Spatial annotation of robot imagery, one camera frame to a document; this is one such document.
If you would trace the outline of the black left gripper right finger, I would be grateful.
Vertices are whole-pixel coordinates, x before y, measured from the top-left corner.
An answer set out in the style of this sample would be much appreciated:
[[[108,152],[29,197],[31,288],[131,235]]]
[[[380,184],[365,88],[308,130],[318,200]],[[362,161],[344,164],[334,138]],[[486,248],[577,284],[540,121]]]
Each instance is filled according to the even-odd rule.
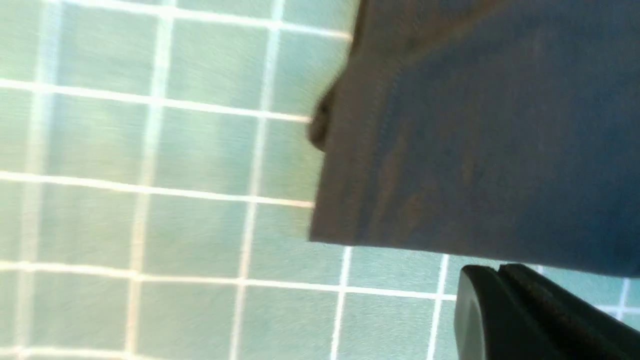
[[[639,331],[590,305],[523,264],[498,273],[534,312],[551,341],[570,360],[637,360]]]

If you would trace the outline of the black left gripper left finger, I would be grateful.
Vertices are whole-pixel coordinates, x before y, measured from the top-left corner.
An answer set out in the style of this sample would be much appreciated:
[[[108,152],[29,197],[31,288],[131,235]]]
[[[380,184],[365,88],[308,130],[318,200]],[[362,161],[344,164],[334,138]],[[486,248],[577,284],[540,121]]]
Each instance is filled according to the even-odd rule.
[[[556,349],[498,272],[466,265],[459,273],[454,333],[460,360],[554,360]]]

